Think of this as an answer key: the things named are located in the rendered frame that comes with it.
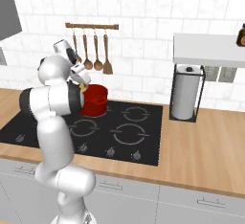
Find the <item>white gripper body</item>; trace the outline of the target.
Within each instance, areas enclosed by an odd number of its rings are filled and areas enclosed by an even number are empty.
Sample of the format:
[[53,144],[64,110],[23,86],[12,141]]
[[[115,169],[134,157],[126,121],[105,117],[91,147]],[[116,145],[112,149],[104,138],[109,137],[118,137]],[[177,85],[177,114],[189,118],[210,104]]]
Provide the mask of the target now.
[[83,71],[80,73],[73,73],[71,75],[71,79],[78,84],[85,84],[88,85],[91,82],[91,78],[89,76],[89,73],[87,71]]

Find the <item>red pot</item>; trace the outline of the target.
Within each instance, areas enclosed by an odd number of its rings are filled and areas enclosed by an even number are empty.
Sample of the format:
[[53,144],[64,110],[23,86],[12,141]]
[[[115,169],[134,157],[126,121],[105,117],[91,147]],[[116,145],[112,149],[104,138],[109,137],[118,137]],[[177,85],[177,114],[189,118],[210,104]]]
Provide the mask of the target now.
[[89,84],[83,93],[84,105],[80,113],[88,117],[98,117],[107,111],[107,95],[106,87],[99,84]]

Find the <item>hanging wooden spatula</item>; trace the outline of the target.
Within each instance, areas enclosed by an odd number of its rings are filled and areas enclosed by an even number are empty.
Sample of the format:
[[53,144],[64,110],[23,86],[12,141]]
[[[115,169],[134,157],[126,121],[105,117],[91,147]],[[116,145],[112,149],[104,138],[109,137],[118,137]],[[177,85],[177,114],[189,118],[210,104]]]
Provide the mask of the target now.
[[104,51],[105,51],[105,62],[103,64],[103,72],[106,75],[112,75],[113,69],[112,69],[112,65],[108,59],[108,37],[107,37],[107,34],[105,34],[103,36],[103,43],[104,43]]

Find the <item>hanging wooden ladle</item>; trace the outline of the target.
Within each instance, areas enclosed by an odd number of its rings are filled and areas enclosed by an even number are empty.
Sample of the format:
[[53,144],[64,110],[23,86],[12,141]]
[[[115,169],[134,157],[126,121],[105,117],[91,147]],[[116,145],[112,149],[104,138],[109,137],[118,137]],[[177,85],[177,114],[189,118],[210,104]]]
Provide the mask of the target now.
[[87,37],[86,34],[83,35],[83,46],[84,46],[84,52],[85,52],[85,60],[83,62],[85,68],[87,70],[91,70],[93,68],[92,61],[88,58],[88,52],[87,52]]

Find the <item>hanging wooden spoon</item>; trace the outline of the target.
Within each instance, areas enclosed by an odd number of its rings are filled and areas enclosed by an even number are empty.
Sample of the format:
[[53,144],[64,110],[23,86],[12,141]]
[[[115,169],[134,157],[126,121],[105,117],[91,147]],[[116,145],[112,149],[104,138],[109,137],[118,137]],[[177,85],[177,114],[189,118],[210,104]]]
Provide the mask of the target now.
[[94,34],[94,45],[95,45],[95,52],[96,52],[96,61],[94,63],[94,68],[96,71],[102,70],[102,63],[99,60],[99,51],[98,51],[98,37]]
[[77,42],[77,37],[76,37],[75,31],[73,31],[73,41],[74,41],[77,61],[81,63],[81,57],[78,55],[78,42]]

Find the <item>black hob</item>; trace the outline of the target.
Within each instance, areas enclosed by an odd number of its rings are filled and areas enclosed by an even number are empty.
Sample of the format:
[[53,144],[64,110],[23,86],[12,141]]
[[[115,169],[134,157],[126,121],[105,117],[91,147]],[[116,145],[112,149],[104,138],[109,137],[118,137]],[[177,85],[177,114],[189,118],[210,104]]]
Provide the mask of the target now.
[[161,105],[109,101],[99,117],[66,115],[76,154],[156,167],[162,129]]

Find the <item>white paper towel roll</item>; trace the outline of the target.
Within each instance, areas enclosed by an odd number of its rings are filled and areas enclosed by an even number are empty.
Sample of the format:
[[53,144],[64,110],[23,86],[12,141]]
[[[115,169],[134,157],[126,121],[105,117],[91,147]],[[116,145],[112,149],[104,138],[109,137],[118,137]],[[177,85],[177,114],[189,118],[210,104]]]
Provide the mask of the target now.
[[192,117],[201,70],[195,66],[178,66],[174,87],[172,115],[179,120]]

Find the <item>grey drawer front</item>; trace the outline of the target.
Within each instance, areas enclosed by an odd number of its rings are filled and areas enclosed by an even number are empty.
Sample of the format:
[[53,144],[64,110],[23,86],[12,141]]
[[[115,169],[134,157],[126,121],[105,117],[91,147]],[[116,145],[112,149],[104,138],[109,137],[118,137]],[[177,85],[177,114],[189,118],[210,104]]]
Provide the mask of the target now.
[[162,203],[245,217],[244,198],[161,186],[159,200]]
[[[128,197],[136,197],[143,200],[158,200],[159,186],[156,184],[150,184],[140,181],[134,181],[129,179],[122,179],[117,177],[96,175],[97,183],[95,190],[104,191],[108,193],[114,193],[119,195],[124,195]],[[123,191],[120,190],[110,190],[107,188],[99,187],[99,182],[104,182],[117,184],[119,183],[123,187]]]
[[37,164],[19,162],[19,161],[0,158],[0,172],[1,173],[34,179],[34,175],[23,174],[23,173],[18,173],[18,172],[13,171],[14,168],[21,168],[21,167],[23,167],[23,168],[34,168],[34,170],[36,170]]

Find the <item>black paper towel holder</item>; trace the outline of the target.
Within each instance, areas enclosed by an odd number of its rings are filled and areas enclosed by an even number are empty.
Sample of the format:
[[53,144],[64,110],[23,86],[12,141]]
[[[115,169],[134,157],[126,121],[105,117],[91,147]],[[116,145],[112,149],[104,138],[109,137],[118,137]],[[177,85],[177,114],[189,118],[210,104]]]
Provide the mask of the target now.
[[200,107],[200,103],[201,103],[201,100],[202,100],[203,89],[204,89],[204,84],[205,84],[205,80],[206,80],[206,73],[205,73],[204,67],[201,66],[199,68],[201,70],[201,75],[200,75],[200,81],[199,81],[199,86],[198,86],[198,91],[197,91],[195,105],[194,105],[194,108],[193,108],[192,117],[190,119],[188,119],[188,120],[179,120],[179,119],[176,119],[172,115],[172,104],[173,104],[173,98],[174,98],[175,80],[176,80],[176,77],[177,77],[177,67],[178,67],[178,65],[175,64],[174,65],[174,71],[173,71],[172,86],[171,86],[170,103],[169,103],[169,118],[171,120],[174,120],[174,121],[195,123],[196,120],[197,120],[197,117],[198,117],[199,107]]

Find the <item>grey cupboard door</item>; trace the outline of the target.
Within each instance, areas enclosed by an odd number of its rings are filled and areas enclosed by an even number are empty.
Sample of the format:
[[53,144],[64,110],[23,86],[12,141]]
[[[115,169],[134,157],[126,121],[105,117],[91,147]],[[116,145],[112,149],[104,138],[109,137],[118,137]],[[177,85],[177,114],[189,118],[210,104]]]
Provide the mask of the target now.
[[245,224],[245,217],[159,203],[156,224]]
[[0,173],[0,182],[23,224],[51,224],[58,215],[57,192],[33,177]]
[[98,224],[155,224],[156,201],[96,190],[84,200]]

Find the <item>dark brown bottle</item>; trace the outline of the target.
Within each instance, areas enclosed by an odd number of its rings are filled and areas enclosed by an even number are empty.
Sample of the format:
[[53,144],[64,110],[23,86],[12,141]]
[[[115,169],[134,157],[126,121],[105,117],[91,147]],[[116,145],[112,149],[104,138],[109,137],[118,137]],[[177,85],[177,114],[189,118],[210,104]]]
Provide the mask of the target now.
[[236,45],[240,47],[245,46],[245,23],[242,25],[242,29],[237,36]]

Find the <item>wooden tool rail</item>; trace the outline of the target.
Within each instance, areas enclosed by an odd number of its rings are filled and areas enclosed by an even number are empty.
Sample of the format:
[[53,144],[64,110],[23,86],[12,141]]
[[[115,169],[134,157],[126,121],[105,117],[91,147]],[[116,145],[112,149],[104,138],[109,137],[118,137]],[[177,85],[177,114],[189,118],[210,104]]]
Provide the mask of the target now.
[[102,24],[78,24],[78,23],[65,23],[66,28],[70,29],[103,29],[103,30],[118,30],[119,24],[102,25]]

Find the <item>grey wall socket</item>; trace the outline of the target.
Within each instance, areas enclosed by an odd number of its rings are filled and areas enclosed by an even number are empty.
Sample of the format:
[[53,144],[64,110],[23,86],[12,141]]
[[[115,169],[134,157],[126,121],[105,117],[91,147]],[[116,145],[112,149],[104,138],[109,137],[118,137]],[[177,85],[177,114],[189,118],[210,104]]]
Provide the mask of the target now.
[[219,67],[218,66],[206,66],[206,81],[216,81],[218,76]]
[[219,81],[232,83],[234,81],[235,74],[236,68],[222,67],[219,76]]
[[8,65],[4,56],[3,49],[0,47],[0,65]]

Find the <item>grey wall cupboard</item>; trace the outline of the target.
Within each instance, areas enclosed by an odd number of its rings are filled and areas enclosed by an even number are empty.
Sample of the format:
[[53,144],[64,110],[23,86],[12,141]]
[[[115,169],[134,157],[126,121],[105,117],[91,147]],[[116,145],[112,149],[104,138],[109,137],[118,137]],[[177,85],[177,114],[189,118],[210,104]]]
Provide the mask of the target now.
[[21,32],[14,0],[0,0],[0,41]]

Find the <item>white wall shelf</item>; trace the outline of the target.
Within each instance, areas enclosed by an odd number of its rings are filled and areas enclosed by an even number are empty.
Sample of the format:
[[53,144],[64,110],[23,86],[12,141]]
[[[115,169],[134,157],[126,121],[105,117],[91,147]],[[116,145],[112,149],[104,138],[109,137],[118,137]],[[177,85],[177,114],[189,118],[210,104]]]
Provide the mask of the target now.
[[245,68],[245,47],[235,35],[175,34],[173,59],[177,64]]

